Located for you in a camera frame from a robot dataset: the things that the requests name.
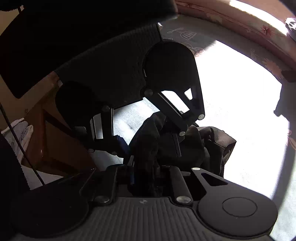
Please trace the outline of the wooden headboard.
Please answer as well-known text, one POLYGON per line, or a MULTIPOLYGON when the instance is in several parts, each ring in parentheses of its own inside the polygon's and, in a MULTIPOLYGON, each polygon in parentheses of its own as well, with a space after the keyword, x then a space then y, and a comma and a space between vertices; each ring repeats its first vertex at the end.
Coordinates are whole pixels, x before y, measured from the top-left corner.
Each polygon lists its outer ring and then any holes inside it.
POLYGON ((33 104, 25 115, 34 131, 26 150, 29 161, 22 163, 32 164, 41 172, 67 176, 94 168, 95 163, 56 108, 58 80, 57 74, 51 72, 25 94, 37 97, 32 99, 33 104))

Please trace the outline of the black track pants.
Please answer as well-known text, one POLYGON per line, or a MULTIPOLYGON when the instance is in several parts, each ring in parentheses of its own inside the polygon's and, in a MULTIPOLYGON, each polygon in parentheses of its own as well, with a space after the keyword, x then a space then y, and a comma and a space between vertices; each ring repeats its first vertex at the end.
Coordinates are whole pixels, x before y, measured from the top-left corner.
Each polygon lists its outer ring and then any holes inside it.
MULTIPOLYGON (((129 144, 130 153, 138 166, 151 168, 159 165, 159 142, 161 132, 171 133, 167 118, 160 111, 147 118, 129 144)), ((184 136, 178 137, 184 168, 202 168, 223 177, 224 166, 236 145, 236 140, 213 126, 189 126, 184 136)))

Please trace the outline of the pink floral quilt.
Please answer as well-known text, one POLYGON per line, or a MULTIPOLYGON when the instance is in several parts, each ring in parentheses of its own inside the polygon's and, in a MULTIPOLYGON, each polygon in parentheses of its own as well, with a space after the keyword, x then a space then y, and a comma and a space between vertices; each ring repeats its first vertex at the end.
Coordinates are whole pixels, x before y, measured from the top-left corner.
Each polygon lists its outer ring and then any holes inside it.
POLYGON ((240 1, 175 1, 179 13, 218 23, 250 39, 295 70, 295 41, 285 24, 240 1))

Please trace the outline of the blue floral bed sheet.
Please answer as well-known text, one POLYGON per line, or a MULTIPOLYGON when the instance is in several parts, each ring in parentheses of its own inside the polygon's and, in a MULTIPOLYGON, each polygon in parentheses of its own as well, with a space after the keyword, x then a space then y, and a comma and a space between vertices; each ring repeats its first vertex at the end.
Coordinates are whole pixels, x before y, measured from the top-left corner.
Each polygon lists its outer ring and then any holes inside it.
POLYGON ((219 24, 179 16, 161 25, 165 39, 195 53, 205 118, 236 139, 224 177, 271 198, 279 209, 271 236, 295 240, 295 84, 272 54, 219 24))

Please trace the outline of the blue floral pillow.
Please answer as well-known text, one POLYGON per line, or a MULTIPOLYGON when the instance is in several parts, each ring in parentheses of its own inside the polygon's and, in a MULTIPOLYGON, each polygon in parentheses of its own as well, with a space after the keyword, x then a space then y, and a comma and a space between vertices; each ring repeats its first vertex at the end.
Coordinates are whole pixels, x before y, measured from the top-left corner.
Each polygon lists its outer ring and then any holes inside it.
POLYGON ((296 30, 296 18, 289 17, 285 20, 286 28, 291 32, 296 30))

